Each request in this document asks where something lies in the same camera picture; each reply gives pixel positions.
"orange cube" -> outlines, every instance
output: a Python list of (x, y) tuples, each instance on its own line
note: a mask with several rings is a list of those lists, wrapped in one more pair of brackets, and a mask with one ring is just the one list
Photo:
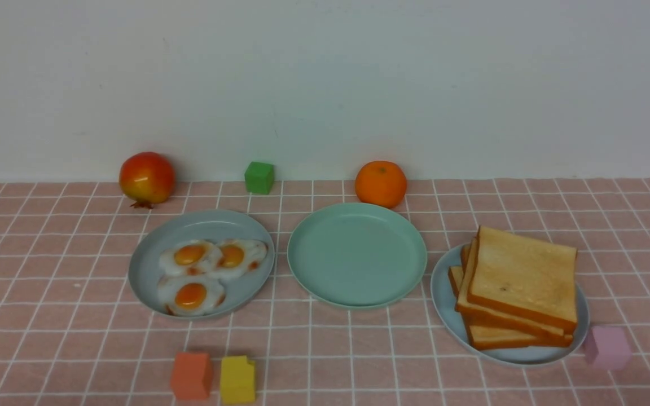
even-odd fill
[(170, 387), (177, 400), (204, 400), (212, 387), (212, 362), (206, 352), (179, 352)]

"fried egg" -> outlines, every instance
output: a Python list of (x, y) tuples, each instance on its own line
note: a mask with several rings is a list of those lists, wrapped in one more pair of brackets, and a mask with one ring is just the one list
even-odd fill
[(267, 256), (267, 246), (262, 241), (228, 239), (217, 244), (222, 257), (214, 267), (206, 270), (207, 275), (220, 280), (233, 280), (256, 270)]
[(165, 276), (157, 284), (157, 297), (172, 316), (202, 316), (225, 300), (225, 289), (205, 275)]
[(212, 242), (192, 240), (181, 242), (160, 254), (160, 268), (170, 277), (195, 275), (207, 271), (210, 264), (217, 264), (222, 257)]

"white wall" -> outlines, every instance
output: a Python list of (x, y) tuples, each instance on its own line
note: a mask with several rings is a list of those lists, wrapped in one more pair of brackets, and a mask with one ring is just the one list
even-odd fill
[(650, 175), (650, 1), (0, 0), (0, 180)]

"table surface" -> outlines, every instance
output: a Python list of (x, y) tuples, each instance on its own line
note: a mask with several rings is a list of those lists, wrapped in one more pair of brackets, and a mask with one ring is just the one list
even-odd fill
[[(395, 208), (423, 234), (428, 273), (387, 309), (348, 312), (309, 297), (284, 250), (311, 211), (356, 201), (353, 182), (181, 183), (155, 210), (116, 183), (0, 184), (0, 406), (170, 406), (173, 357), (256, 360), (258, 404), (650, 406), (650, 179), (412, 180)], [(216, 321), (153, 314), (126, 283), (137, 242), (180, 213), (249, 213), (277, 241), (258, 296)], [(578, 351), (544, 368), (471, 355), (442, 326), (430, 272), (476, 224), (577, 246), (576, 280), (596, 324), (623, 326), (634, 357), (601, 372)], [(217, 376), (204, 404), (219, 404)]]

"stack of bread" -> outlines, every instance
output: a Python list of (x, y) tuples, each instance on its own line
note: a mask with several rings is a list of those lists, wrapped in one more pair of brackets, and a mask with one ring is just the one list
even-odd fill
[(462, 248), (462, 266), (449, 269), (472, 347), (568, 347), (577, 323), (576, 254), (480, 226)]

